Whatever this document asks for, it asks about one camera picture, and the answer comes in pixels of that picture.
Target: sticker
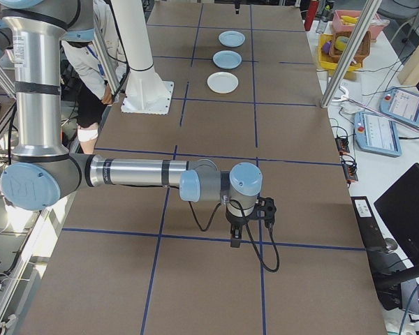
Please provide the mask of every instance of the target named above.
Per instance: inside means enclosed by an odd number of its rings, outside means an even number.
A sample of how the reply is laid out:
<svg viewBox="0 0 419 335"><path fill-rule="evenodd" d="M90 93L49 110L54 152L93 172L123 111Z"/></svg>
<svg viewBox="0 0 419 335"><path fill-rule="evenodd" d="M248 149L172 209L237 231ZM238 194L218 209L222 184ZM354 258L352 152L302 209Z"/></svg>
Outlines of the sticker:
<svg viewBox="0 0 419 335"><path fill-rule="evenodd" d="M13 36L14 66L16 68L27 67L27 40L24 36Z"/></svg>
<svg viewBox="0 0 419 335"><path fill-rule="evenodd" d="M360 218L372 218L371 211L369 210L366 200L354 200L355 208L357 208Z"/></svg>

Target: white pillar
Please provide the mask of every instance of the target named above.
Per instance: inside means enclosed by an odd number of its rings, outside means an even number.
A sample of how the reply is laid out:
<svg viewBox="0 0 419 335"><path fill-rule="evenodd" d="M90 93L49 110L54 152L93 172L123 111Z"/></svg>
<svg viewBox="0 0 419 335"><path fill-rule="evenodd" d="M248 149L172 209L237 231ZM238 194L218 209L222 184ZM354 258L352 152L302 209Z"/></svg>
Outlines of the white pillar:
<svg viewBox="0 0 419 335"><path fill-rule="evenodd" d="M155 72L141 0L112 1L131 72L123 112L167 114L174 88Z"/></svg>

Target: cardboard sheet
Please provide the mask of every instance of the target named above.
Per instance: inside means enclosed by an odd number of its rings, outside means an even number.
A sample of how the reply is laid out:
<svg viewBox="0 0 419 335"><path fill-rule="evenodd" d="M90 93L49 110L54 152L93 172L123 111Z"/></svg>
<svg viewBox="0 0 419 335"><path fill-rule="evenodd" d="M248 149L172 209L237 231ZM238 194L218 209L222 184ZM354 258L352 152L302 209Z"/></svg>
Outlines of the cardboard sheet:
<svg viewBox="0 0 419 335"><path fill-rule="evenodd" d="M245 232L229 247L224 208L202 233L175 189L83 190L21 334L386 334L299 10L160 1L148 28L157 72L176 83L169 114L114 106L97 154L257 164L281 269L260 268ZM205 83L229 29L243 29L245 61L220 95ZM202 224L214 205L196 204ZM268 234L250 226L273 267Z"/></svg>

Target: black monitor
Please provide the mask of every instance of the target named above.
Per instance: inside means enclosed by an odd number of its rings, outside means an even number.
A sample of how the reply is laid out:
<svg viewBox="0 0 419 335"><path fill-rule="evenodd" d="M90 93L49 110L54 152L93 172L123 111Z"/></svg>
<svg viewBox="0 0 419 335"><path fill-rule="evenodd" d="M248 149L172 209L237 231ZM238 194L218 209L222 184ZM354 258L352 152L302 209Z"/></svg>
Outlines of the black monitor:
<svg viewBox="0 0 419 335"><path fill-rule="evenodd" d="M374 203L406 256L419 265L419 164L408 169Z"/></svg>

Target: basket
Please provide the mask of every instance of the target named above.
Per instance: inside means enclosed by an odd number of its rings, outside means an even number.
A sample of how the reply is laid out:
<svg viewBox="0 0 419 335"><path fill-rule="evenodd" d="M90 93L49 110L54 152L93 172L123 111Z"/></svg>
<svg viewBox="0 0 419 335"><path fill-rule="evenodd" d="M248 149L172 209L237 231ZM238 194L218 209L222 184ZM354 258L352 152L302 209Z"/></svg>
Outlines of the basket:
<svg viewBox="0 0 419 335"><path fill-rule="evenodd" d="M334 12L334 18L332 19L332 29L334 31L352 31L355 25L347 25L341 22L342 16L359 17L362 12L360 10L336 10ZM376 14L375 19L379 20L380 16ZM385 26L374 26L370 25L368 31L371 32L371 40L376 40L377 36L382 32Z"/></svg>
<svg viewBox="0 0 419 335"><path fill-rule="evenodd" d="M322 33L320 35L320 39L318 41L318 62L320 63L322 68L325 68L326 70L335 70L337 68L337 63L335 63L332 60L332 57L328 54L325 54L321 48L323 45L332 40L332 35L327 35L326 33ZM358 70L359 68L362 68L361 63L354 64L353 66L348 67L348 72Z"/></svg>
<svg viewBox="0 0 419 335"><path fill-rule="evenodd" d="M332 60L335 63L338 63L338 61L340 60L341 54L343 53L342 51L335 49L335 46L334 46L335 41L337 40L337 37L339 36L351 37L351 32L340 31L340 32L334 33L332 37L333 42L330 45L329 56L332 58ZM363 63L363 59L369 56L370 47L371 47L371 33L367 31L365 34L365 37L363 38L361 44L359 45L357 49L357 52L355 53L354 60L357 63Z"/></svg>

